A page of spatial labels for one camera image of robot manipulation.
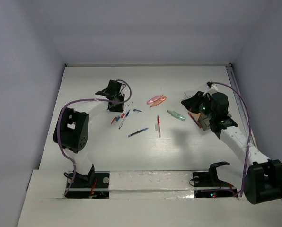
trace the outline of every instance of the white wall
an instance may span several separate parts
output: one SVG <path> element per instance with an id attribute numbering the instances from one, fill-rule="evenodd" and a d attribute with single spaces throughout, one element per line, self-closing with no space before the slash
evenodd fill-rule
<path id="1" fill-rule="evenodd" d="M 267 6 L 234 70 L 260 150 L 282 161 L 282 0 Z"/>
<path id="2" fill-rule="evenodd" d="M 66 63 L 228 63 L 268 0 L 33 2 Z"/>
<path id="3" fill-rule="evenodd" d="M 0 0 L 0 227 L 17 226 L 64 66 L 29 0 Z"/>

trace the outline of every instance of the white table surface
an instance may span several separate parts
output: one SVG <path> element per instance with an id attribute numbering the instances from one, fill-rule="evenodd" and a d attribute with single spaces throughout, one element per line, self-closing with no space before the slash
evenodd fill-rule
<path id="1" fill-rule="evenodd" d="M 92 98 L 94 93 L 107 87 L 110 79 L 123 79 L 132 88 L 132 109 L 123 127 L 119 122 L 111 125 L 117 113 L 105 111 L 89 122 L 88 142 L 90 160 L 97 171 L 132 170 L 195 170 L 207 169 L 211 163 L 227 161 L 228 169 L 240 176 L 242 164 L 234 153 L 211 131 L 198 129 L 181 105 L 184 92 L 195 90 L 213 80 L 229 84 L 224 66 L 169 66 L 169 67 L 67 67 L 60 86 L 51 126 L 48 132 L 40 169 L 71 170 L 71 162 L 63 158 L 53 142 L 53 131 L 60 110 L 69 101 Z M 228 88 L 218 86 L 229 97 L 229 112 L 241 125 L 241 117 Z M 150 108 L 146 101 L 164 94 L 167 100 Z M 186 117 L 182 122 L 167 110 Z M 161 138 L 155 131 L 157 114 L 161 121 Z M 128 138 L 135 131 L 149 127 L 145 132 Z"/>
<path id="2" fill-rule="evenodd" d="M 121 130 L 119 124 L 110 124 L 116 113 L 105 111 L 90 121 L 85 149 L 97 171 L 111 171 L 111 196 L 105 200 L 66 199 L 63 172 L 72 170 L 72 165 L 52 139 L 58 114 L 71 100 L 92 98 L 110 79 L 127 81 L 133 91 L 132 109 L 143 112 L 132 112 Z M 281 200 L 251 205 L 245 197 L 191 199 L 193 189 L 187 185 L 191 172 L 184 170 L 207 169 L 211 163 L 228 161 L 231 165 L 218 168 L 219 178 L 238 188 L 241 182 L 238 158 L 211 131 L 198 129 L 180 104 L 185 91 L 209 80 L 229 84 L 225 67 L 66 68 L 40 169 L 33 172 L 18 226 L 282 227 Z M 221 86 L 219 91 L 228 95 L 229 111 L 243 129 L 233 93 Z M 149 108 L 146 101 L 158 94 L 166 95 L 167 100 Z M 186 116 L 186 121 L 171 117 L 167 109 Z M 154 130 L 157 114 L 161 138 Z M 150 129 L 127 138 L 144 127 Z M 172 190 L 178 192 L 174 197 Z"/>

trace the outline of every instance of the orange highlighter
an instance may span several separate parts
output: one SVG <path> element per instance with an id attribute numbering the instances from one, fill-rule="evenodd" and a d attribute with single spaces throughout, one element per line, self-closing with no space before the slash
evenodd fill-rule
<path id="1" fill-rule="evenodd" d="M 165 100 L 166 100 L 166 96 L 163 96 L 163 97 L 159 98 L 156 102 L 154 102 L 154 103 L 151 105 L 151 107 L 157 106 L 157 105 L 163 103 Z"/>

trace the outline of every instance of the purple cable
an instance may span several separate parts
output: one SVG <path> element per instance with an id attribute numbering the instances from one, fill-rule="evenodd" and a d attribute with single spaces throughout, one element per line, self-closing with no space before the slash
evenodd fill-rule
<path id="1" fill-rule="evenodd" d="M 243 168 L 242 185 L 241 185 L 241 190 L 240 190 L 240 197 L 242 197 L 243 192 L 244 192 L 244 187 L 245 187 L 246 169 L 247 169 L 248 156 L 249 156 L 249 143 L 250 143 L 250 140 L 251 140 L 251 121 L 250 121 L 248 109 L 247 109 L 247 106 L 245 104 L 243 97 L 241 96 L 241 94 L 236 89 L 234 89 L 231 86 L 224 84 L 224 83 L 219 83 L 219 82 L 212 82 L 212 83 L 213 84 L 220 84 L 220 85 L 226 86 L 226 87 L 230 88 L 231 90 L 233 90 L 240 97 L 241 101 L 243 102 L 243 104 L 245 106 L 246 114 L 247 114 L 247 117 L 248 117 L 248 139 L 247 139 L 246 154 L 245 154 L 245 161 L 244 161 L 244 168 Z"/>
<path id="2" fill-rule="evenodd" d="M 71 101 L 69 103 L 67 103 L 60 111 L 60 114 L 59 114 L 59 118 L 58 118 L 58 122 L 57 122 L 57 142 L 58 142 L 58 145 L 59 145 L 59 148 L 60 148 L 60 151 L 61 153 L 63 154 L 63 156 L 65 158 L 67 158 L 69 161 L 71 161 L 73 163 L 73 177 L 71 178 L 70 180 L 70 185 L 68 186 L 68 188 L 66 189 L 65 193 L 64 193 L 64 196 L 69 192 L 69 189 L 71 188 L 71 185 L 73 184 L 74 182 L 74 179 L 75 179 L 75 176 L 76 176 L 76 162 L 74 159 L 72 159 L 71 157 L 68 157 L 66 155 L 66 153 L 64 152 L 63 150 L 63 147 L 62 147 L 62 144 L 61 144 L 61 140 L 60 140 L 60 124 L 61 124 L 61 118 L 63 116 L 63 113 L 65 111 L 65 109 L 73 104 L 73 103 L 78 103 L 78 102 L 86 102 L 86 101 L 104 101 L 104 102 L 110 102 L 110 103 L 116 103 L 116 104 L 120 104 L 120 103 L 125 103 L 127 102 L 128 100 L 130 100 L 130 98 L 132 97 L 132 89 L 131 87 L 128 85 L 128 83 L 126 83 L 124 80 L 121 80 L 121 79 L 117 79 L 116 81 L 120 81 L 120 82 L 123 82 L 124 84 L 127 85 L 128 89 L 130 90 L 130 96 L 124 100 L 124 101 L 111 101 L 111 100 L 108 100 L 108 99 L 94 99 L 94 98 L 85 98 L 85 99 L 78 99 L 78 100 L 74 100 L 74 101 Z"/>
<path id="3" fill-rule="evenodd" d="M 236 197 L 237 195 L 239 195 L 240 191 L 238 191 L 236 194 L 234 194 L 232 197 Z"/>

